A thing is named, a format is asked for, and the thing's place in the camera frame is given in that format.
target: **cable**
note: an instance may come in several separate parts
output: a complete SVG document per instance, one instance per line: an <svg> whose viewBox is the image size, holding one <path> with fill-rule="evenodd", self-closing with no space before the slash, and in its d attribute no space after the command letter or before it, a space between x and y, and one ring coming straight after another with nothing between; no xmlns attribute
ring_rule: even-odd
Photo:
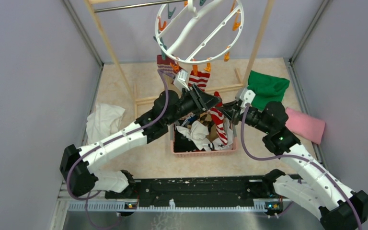
<svg viewBox="0 0 368 230"><path fill-rule="evenodd" d="M148 123L147 125L145 125L145 126L143 126L143 127L140 127L140 128L134 129L134 130L132 130L132 131L129 131L129 132L127 132L127 133L126 133L126 135L130 135L130 134L135 133L135 132L137 132L137 131L139 131L139 130L143 130L143 129L147 128L147 127L152 126L153 124L155 124L156 122L158 122L158 121L161 119L161 117L164 115L164 113L166 112L167 105L168 105L168 103L169 103L169 94L168 94L167 82L166 82L166 80L165 80L165 79L164 79L164 77L163 77L164 72L163 72L162 70L157 70L157 72L158 72L158 73L159 73L159 75L160 75L161 81L163 82L163 85L164 85L164 92L166 93L166 102L164 103L163 110L161 111L161 113L159 114L159 116L158 116L158 117L156 117L156 119L154 119L152 122ZM123 135L120 135L120 136L117 136L117 137L115 137L115 138L112 138L112 139L110 139L109 141L104 142L104 143L103 143L103 145L104 145L104 146L106 146L106 145L108 145L108 144L110 144L110 143L112 143L112 142L114 142L114 141L116 141L116 140L118 140L118 139L120 139L120 138L122 138L122 137L123 137ZM78 163L80 163L80 162L81 162L85 157L87 157L88 155L90 155L90 154L92 154L93 152L97 151L100 147L101 147L101 146L99 146L99 145L98 145L98 146L96 146L95 148L91 149L90 151L88 151L87 153L85 153L84 155L82 155L80 158L78 158L78 160L76 160L76 161L74 162L74 164L71 166L71 168L70 168L70 170L69 170L69 173L68 173L68 175L67 175L66 184L67 184L67 191L68 191L69 195L70 195L72 198L74 198L74 199L76 199L76 200L80 200L80 201L83 201L83 200L89 200L89 199L92 199L92 198L96 197L96 196L101 192L101 191L98 191L98 192L97 192L96 194L94 194L93 196L87 196L87 197L85 197L85 198L79 198L79 197L75 196L75 195L72 193L72 191L71 191L71 187L70 187L70 178L71 178L72 173L74 172L74 169L75 169L75 167L77 166L77 164L78 164Z"/></svg>
<svg viewBox="0 0 368 230"><path fill-rule="evenodd" d="M88 213L88 200L85 201L85 214L87 214L87 218L91 226L93 226L97 230L110 230L110 229L113 229L114 227L117 227L121 222L121 218L118 217L118 220L116 221L116 223L108 227L99 227L98 225L94 224L94 222L91 220L90 214Z"/></svg>
<svg viewBox="0 0 368 230"><path fill-rule="evenodd" d="M270 160L274 160L274 159L280 159L280 158L287 158L288 157L288 158L296 158L296 159L301 160L301 161L309 162L315 168L317 168L321 173L324 173L325 174L326 178L328 178L328 180L332 183L332 185L335 186L336 190L338 190L338 192L346 200L347 204L349 205L349 207L353 211L353 215L355 216L358 229L359 230L362 230L362 223L360 222L359 215L357 214L356 209L353 206L352 202L349 200L349 198L346 196L346 194L342 191L342 188L332 179L332 177L328 173L325 173L325 170L322 169L322 167L320 167L318 164L316 164L316 163L314 163L312 161L310 162L308 159L306 159L304 157L296 156L296 155L280 155L280 156L259 158L259 157L255 157L255 156L253 156L253 155L251 155L249 153L249 151L246 148L245 140L244 140L245 121L246 121L246 116L247 116L247 112L248 112L249 108L250 108L250 103L247 103L246 104L245 111L243 112L242 124L241 124L241 143L242 143L243 150L246 152L246 154L250 158L252 158L253 160L256 160L256 161L270 161Z"/></svg>
<svg viewBox="0 0 368 230"><path fill-rule="evenodd" d="M135 133L135 132L137 132L137 131L140 131L140 130L143 130L143 129L147 128L147 127L152 126L153 124L155 124L156 122L158 122L158 121L163 117L164 113L165 113L165 112L166 112L166 110L167 110L167 106L168 106L168 103L169 103L169 92L168 92L167 82L166 82L166 80L165 80L165 79L164 79L164 77L163 77L163 75L164 75L164 71L162 71L162 70L157 70L157 72L159 73L159 76L160 76L160 78L161 78L161 81L163 82L163 85L164 85L164 92L165 92L165 94L166 94L166 101L165 101L165 103L164 103L163 110L162 110L162 111L161 111L161 113L156 117L156 119L154 119L152 122L148 123L147 125L144 125L143 127L140 127L140 128L134 129L134 130L132 130L132 131L129 131L129 132L127 132L127 133L126 133L126 135L130 135L130 134L132 134L132 133ZM115 138L112 138L112 139L110 139L109 141L104 142L104 143L103 143L103 145L104 145L104 146L106 146L106 145L108 145L108 144L110 144L110 143L112 143L112 142L114 142L114 141L116 141L116 140L118 140L118 139L120 139L120 138L122 138L122 137L123 137L123 135L120 135L120 136L117 136L117 137L115 137ZM76 199L76 200L80 200L80 201L85 200L85 212L86 212L86 214L87 214L88 221L90 222L90 224L91 224L94 228L96 228L96 229L98 229L98 230L109 230L109 229L112 229L112 228L114 228L114 227L118 226L118 225L119 225L119 223L120 223L120 219L118 219L118 221L117 221L115 224L113 224L112 226L109 226L109 227L103 228L103 227L99 227L99 226L95 225L95 224L93 223L93 221L91 220L90 215L89 215L89 213L88 213L88 200L90 200L90 199L92 199L92 198L96 197L97 195L99 195L99 194L101 193L101 190L100 190L100 191L98 191L96 194L94 194L94 195L92 195L92 196L90 196L90 194L91 194L91 191L90 191L90 192L88 192L87 197L85 197L85 198L79 198L79 197L75 196L75 195L72 193L72 191L71 191L71 187L70 187L70 178L71 178L71 175L72 175L72 173L73 173L73 171L74 171L75 167L77 166L77 164L78 164L78 163L80 163L80 162L81 162L85 157L87 157L88 155L90 155L90 154L92 154L93 152L95 152L96 150L98 150L99 148L100 148L100 146L96 146L95 148L91 149L90 151L88 151L87 153L85 153L84 155L82 155L80 158L78 158L78 160L76 160L76 161L74 162L74 164L71 166L71 168L70 168L70 170L69 170L69 173L68 173L68 175L67 175L66 185L67 185L67 191L68 191L69 195L70 195L72 198L74 198L74 199Z"/></svg>

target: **striped sock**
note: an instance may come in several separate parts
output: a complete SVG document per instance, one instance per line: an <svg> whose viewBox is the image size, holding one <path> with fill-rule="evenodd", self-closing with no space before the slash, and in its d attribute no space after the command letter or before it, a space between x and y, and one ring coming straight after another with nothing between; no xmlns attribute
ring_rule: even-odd
<svg viewBox="0 0 368 230"><path fill-rule="evenodd" d="M191 71L190 79L188 81L188 87L191 87L193 84L195 84L200 90L205 92L210 74L199 71L197 75L198 76L195 76L194 71Z"/></svg>
<svg viewBox="0 0 368 230"><path fill-rule="evenodd" d="M214 95L216 97L220 97L219 92L215 92ZM221 107L222 103L217 104L216 107ZM209 110L209 113L211 114L212 120L217 125L217 134L219 139L222 141L224 145L228 144L228 136L226 135L225 128L223 126L223 119L224 115L221 113L218 109L212 108Z"/></svg>

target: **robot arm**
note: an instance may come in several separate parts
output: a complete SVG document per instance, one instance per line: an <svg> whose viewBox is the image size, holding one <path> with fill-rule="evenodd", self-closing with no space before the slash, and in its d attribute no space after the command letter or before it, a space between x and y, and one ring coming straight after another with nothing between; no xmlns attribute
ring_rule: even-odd
<svg viewBox="0 0 368 230"><path fill-rule="evenodd" d="M154 101L152 109L137 118L121 131L76 149L70 145L64 150L60 171L65 180L69 176L71 166L82 156L87 155L73 170L69 185L75 196L82 196L91 190L123 192L130 184L134 184L131 175L126 171L101 172L99 169L109 160L134 147L151 143L168 132L168 126L189 113L201 114L222 100L200 90L196 85L188 87L188 73L181 70L175 77L174 84L182 90L181 98L174 91L168 91L168 106L165 113L156 123L148 125L159 116L166 103L165 92Z"/></svg>
<svg viewBox="0 0 368 230"><path fill-rule="evenodd" d="M148 126L161 114L166 100L161 93L155 100L151 110L136 119L126 128L101 141L76 149L74 145L64 150L60 171L64 179L69 176L71 166L80 157L90 153L76 165L69 178L70 190L75 196L82 196L91 190L129 193L135 183L127 171L101 172L99 169L110 159L137 146L146 145L168 132L168 126L189 113L200 114L221 102L221 99L197 88L187 86L188 73L180 71L174 84L182 92L181 98L174 91L168 91L168 106L161 119ZM357 223L351 206L356 209L363 223L368 217L368 195L352 189L338 181L326 171L301 145L300 140L291 133L285 123L288 116L280 102L270 102L263 111L250 107L254 98L253 91L243 89L236 100L226 103L219 110L236 125L245 114L245 124L254 127L267 135L263 138L266 148L284 163L293 167L307 182L299 184L280 170L273 170L264 176L264 184L271 194L285 196L316 216L326 230L353 230Z"/></svg>
<svg viewBox="0 0 368 230"><path fill-rule="evenodd" d="M253 91L240 90L236 100L224 104L220 110L233 124L237 124L244 115L246 104L251 104L253 98ZM367 220L368 195L363 191L356 193L341 183L307 152L300 140L286 128L288 116L280 102L268 103L262 112L250 107L245 116L245 124L267 134L263 143L276 155L271 159L278 158L288 164L307 183L299 184L282 171L273 170L265 176L272 194L296 202L317 217L326 230L353 230L358 227L346 198L357 211L361 223Z"/></svg>

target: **wooden drying rack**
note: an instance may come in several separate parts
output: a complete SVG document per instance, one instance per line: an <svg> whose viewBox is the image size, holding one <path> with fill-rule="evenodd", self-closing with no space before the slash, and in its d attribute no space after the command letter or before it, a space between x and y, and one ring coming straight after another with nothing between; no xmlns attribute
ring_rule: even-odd
<svg viewBox="0 0 368 230"><path fill-rule="evenodd" d="M118 1L118 0L84 0L85 4L87 5L87 8L92 16L92 19L95 22L95 25L99 31L99 34L101 35L103 42L105 43L106 48L108 49L108 52L112 58L112 61L116 65L117 69L119 70L122 81L130 95L130 97L135 101L135 117L138 117L138 106L144 105L144 104L151 104L153 101L158 98L158 96L152 96L152 97L145 97L145 98L138 98L138 90L136 83L132 87L130 87L129 82L127 81L127 78L125 76L125 73L122 70L122 67L119 63L119 59L112 48L111 42L108 38L108 35L106 34L104 28L102 27L101 21L99 20L99 17L97 13L100 12L108 12L108 11L116 11L116 10L123 10L123 9L129 9L129 8L136 8L136 7L144 7L144 6L150 6L150 5L160 5L160 4L167 4L172 2L180 2L185 0L165 0L165 1L158 1L158 2L150 2L150 3L143 3L143 4L136 4L136 5L129 5L129 6L121 6L121 7L112 7L112 8L104 8L104 9L97 9L95 10L93 5L97 3L104 3L104 2L111 2L111 1ZM222 87L215 87L215 88L206 88L207 93L213 93L215 91L218 92L231 92L231 91L237 91L241 88L244 88L247 86L247 81L249 78L249 74L252 71L252 66L254 64L254 60L257 56L257 51L259 50L259 46L262 42L263 35L265 34L265 29L267 26L267 22L270 18L270 13L273 8L275 0L267 0L266 7L264 9L263 17L260 22L259 30L257 32L256 40L254 41L253 50L249 58L248 65L246 67L246 72L243 75L243 79L241 78L241 73L239 72L239 69L235 69L235 76L238 79L239 83L233 84L233 85L227 85Z"/></svg>

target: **laundry basket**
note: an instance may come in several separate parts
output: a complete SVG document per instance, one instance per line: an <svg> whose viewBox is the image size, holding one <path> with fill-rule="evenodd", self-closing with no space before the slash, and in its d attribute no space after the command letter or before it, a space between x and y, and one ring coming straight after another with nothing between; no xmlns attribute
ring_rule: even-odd
<svg viewBox="0 0 368 230"><path fill-rule="evenodd" d="M233 144L230 150L217 150L217 151L197 151L197 152L174 152L174 140L175 140L175 124L170 126L170 149L176 157L197 157L197 156L223 156L231 155L238 150L238 138L236 137L235 126L230 125L233 130Z"/></svg>

